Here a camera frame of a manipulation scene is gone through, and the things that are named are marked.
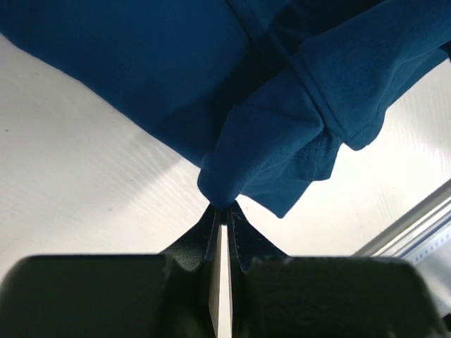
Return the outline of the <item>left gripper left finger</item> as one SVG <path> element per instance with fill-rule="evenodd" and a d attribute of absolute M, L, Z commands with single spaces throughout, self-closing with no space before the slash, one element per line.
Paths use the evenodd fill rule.
<path fill-rule="evenodd" d="M 213 337 L 220 223 L 208 207 L 160 253 L 20 259 L 1 283 L 1 336 Z"/>

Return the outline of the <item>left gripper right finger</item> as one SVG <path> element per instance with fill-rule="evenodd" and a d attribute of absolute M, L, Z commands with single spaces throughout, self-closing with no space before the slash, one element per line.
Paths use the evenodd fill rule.
<path fill-rule="evenodd" d="M 226 213 L 234 337 L 446 337 L 420 274 L 386 257 L 289 256 Z"/>

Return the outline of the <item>blue t shirt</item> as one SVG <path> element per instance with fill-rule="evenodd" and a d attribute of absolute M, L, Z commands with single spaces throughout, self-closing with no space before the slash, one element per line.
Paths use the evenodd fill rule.
<path fill-rule="evenodd" d="M 1 33 L 283 217 L 450 55 L 449 1 L 2 1 Z"/>

